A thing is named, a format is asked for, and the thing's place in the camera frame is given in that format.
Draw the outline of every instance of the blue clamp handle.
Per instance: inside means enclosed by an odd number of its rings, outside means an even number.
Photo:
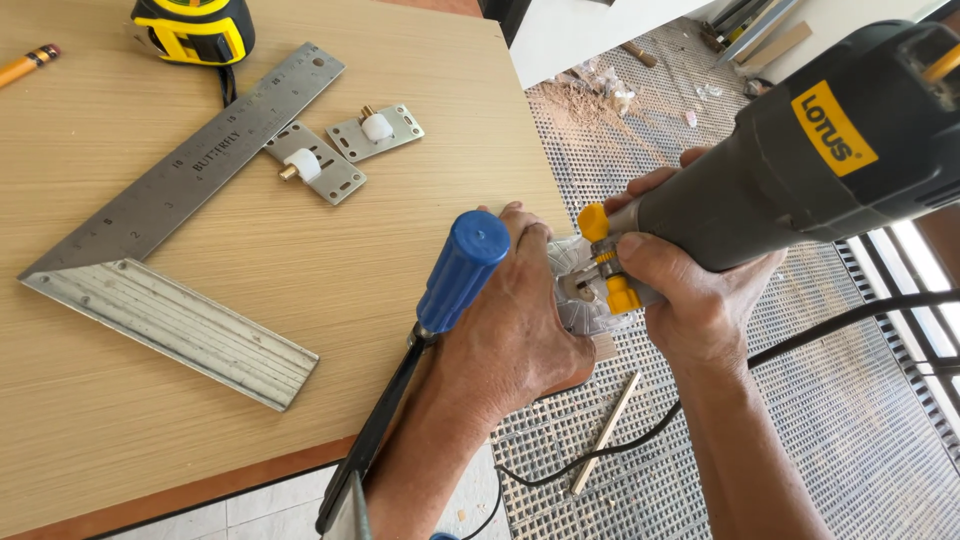
[[[453,328],[509,249],[510,233],[499,218],[482,210],[460,214],[417,304],[420,325],[434,333]]]

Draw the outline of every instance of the hand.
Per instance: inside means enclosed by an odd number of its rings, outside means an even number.
[[[596,360],[593,341],[570,335],[557,314],[546,254],[553,232],[520,202],[507,205],[500,219],[510,251],[441,337],[430,373],[439,391],[493,424]]]
[[[680,156],[681,166],[689,166],[707,151],[687,150]],[[631,181],[625,193],[604,203],[604,209],[607,214],[617,211],[678,171],[664,167]],[[717,368],[746,373],[747,320],[786,250],[719,274],[704,270],[684,250],[651,234],[624,234],[616,251],[628,274],[667,299],[648,306],[645,318],[650,340],[675,375],[710,374]]]

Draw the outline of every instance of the human arm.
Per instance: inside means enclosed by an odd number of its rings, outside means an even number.
[[[521,203],[500,219],[511,237],[507,256],[441,337],[420,392],[364,482],[377,540],[427,538],[496,424],[596,358],[591,340],[560,323],[546,255],[550,229]]]
[[[681,164],[705,152],[688,151]],[[607,212],[675,172],[633,181]],[[785,252],[720,274],[650,234],[625,234],[617,253],[628,273],[667,299],[646,308],[647,331],[677,383],[714,536],[831,538],[747,369],[747,320]]]

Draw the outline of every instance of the steel ruler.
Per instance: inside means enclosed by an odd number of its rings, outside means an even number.
[[[344,68],[312,43],[304,43],[17,278],[285,410],[318,357],[140,261]]]

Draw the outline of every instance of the yellow adjustment knob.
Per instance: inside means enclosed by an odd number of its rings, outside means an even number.
[[[599,242],[607,237],[610,232],[610,220],[607,219],[607,213],[603,211],[603,205],[593,203],[587,205],[577,216],[577,225],[580,226],[580,234],[590,243]]]
[[[607,297],[607,305],[610,306],[610,313],[614,315],[642,307],[636,291],[630,288],[630,284],[623,276],[613,276],[608,279],[607,291],[610,293]]]

